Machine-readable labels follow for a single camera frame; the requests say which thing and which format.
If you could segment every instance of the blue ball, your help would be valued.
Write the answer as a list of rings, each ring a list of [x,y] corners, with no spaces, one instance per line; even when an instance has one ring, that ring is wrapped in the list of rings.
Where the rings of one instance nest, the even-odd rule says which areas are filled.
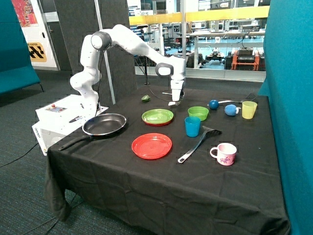
[[[225,107],[225,113],[228,116],[236,116],[237,107],[236,105],[230,104]]]
[[[219,102],[215,99],[211,100],[209,103],[209,107],[212,110],[216,110],[219,107],[219,105],[220,105]]]

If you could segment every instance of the yellow railing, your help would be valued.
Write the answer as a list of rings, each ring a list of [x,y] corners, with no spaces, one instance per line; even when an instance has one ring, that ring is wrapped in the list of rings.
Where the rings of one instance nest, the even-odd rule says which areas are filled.
[[[240,7],[234,9],[187,12],[186,21],[215,21],[268,17],[269,6]],[[181,22],[181,13],[160,14],[150,16],[131,16],[130,25],[163,24]]]

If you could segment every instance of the green bowl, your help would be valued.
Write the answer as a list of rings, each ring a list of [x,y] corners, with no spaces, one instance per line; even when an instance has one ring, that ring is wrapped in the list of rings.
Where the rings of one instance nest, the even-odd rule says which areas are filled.
[[[209,110],[205,107],[194,106],[188,109],[188,114],[190,117],[198,117],[201,121],[204,121],[209,114]]]

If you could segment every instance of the green plate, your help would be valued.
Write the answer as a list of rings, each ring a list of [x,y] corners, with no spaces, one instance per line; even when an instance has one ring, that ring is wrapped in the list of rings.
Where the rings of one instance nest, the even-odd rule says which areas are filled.
[[[174,114],[166,109],[152,109],[142,114],[141,118],[146,124],[162,125],[168,124]]]

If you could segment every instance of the label sticker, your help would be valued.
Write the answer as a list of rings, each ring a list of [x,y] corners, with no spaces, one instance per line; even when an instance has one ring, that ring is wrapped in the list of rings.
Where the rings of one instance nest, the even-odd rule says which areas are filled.
[[[44,47],[41,43],[27,43],[31,62],[46,62]]]

